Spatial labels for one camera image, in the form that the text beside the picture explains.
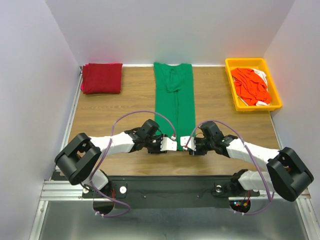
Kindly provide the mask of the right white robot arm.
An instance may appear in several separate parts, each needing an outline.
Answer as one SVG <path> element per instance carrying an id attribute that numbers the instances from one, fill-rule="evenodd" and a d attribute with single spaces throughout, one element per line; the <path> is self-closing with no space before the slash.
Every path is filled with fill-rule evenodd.
<path id="1" fill-rule="evenodd" d="M 314 176 L 298 154 L 290 147 L 273 149 L 246 142 L 238 132 L 224 135 L 218 121 L 204 121 L 197 126 L 202 137 L 183 136 L 181 146 L 190 155 L 214 151 L 230 159 L 252 163 L 256 171 L 243 170 L 235 175 L 235 183 L 245 191 L 263 191 L 284 200 L 295 201 L 314 181 Z"/>

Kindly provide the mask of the green t shirt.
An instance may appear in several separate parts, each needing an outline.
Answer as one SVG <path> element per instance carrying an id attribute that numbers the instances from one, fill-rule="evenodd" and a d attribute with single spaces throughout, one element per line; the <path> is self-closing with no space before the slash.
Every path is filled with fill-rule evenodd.
<path id="1" fill-rule="evenodd" d="M 177 150 L 180 137 L 189 136 L 196 126 L 194 75 L 191 64 L 168 65 L 155 62 L 155 111 L 165 116 L 176 130 Z"/>

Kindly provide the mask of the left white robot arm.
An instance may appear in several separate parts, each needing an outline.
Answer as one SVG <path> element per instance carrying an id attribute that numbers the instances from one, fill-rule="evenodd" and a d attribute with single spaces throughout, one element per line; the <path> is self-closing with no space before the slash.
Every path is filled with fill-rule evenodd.
<path id="1" fill-rule="evenodd" d="M 54 162 L 73 186 L 88 190 L 103 190 L 109 179 L 99 169 L 98 162 L 120 153 L 132 153 L 146 148 L 150 154 L 166 153 L 170 140 L 166 134 L 156 134 L 159 125 L 148 119 L 141 127 L 116 135 L 93 137 L 79 133 L 55 157 Z"/>

